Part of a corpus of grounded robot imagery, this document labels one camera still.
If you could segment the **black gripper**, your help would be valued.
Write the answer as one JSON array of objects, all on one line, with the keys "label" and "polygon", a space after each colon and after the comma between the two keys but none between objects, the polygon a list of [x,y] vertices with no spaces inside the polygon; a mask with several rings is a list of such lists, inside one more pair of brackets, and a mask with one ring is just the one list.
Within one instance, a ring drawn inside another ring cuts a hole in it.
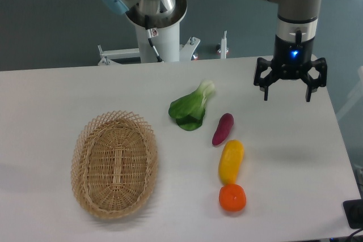
[{"label": "black gripper", "polygon": [[[273,58],[269,61],[258,57],[256,61],[254,86],[264,92],[264,101],[268,100],[269,86],[282,80],[301,79],[306,85],[305,99],[310,102],[312,93],[327,84],[327,61],[324,57],[311,60],[314,38],[296,44],[275,37]],[[315,69],[318,76],[313,78],[309,71]]]}]

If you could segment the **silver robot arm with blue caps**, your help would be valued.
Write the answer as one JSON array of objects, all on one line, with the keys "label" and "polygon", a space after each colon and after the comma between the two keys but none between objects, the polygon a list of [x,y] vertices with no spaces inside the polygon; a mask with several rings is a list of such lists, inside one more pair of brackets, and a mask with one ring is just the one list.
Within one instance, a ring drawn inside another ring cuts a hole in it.
[{"label": "silver robot arm with blue caps", "polygon": [[[275,49],[271,60],[258,58],[254,85],[264,93],[278,80],[302,80],[306,99],[327,81],[324,58],[312,60],[321,0],[266,0],[278,5]],[[102,0],[115,14],[126,15],[137,32],[143,63],[190,60],[192,51],[179,44],[179,24],[186,0]]]}]

